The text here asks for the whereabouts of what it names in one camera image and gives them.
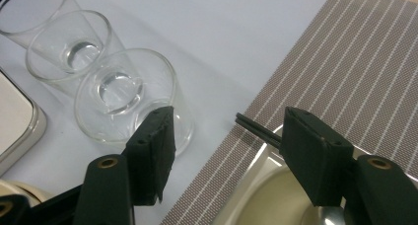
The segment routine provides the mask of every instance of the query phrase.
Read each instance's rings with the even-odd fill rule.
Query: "glass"
[[[2,0],[0,34],[23,48],[52,19],[80,10],[75,0]]]
[[[124,145],[147,114],[174,107],[176,154],[188,145],[194,124],[175,72],[160,53],[127,49],[100,60],[78,89],[75,116],[100,142]]]
[[[29,72],[63,93],[75,97],[94,62],[123,50],[109,21],[95,11],[74,11],[49,22],[28,47]]]

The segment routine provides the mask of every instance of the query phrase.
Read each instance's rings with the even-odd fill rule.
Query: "white table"
[[[189,147],[175,159],[162,204],[136,207],[137,224],[159,224],[284,59],[326,0],[77,0],[103,13],[126,48],[146,47],[174,66],[194,115]],[[25,50],[0,37],[0,66],[47,115],[46,133],[4,180],[58,194],[83,182],[87,165],[121,149],[92,141],[73,101],[39,83]]]

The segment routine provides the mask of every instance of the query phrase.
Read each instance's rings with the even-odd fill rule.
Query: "striped placemat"
[[[418,178],[418,6],[327,0],[245,114],[274,129],[287,106]],[[236,126],[162,224],[210,224],[262,142]]]

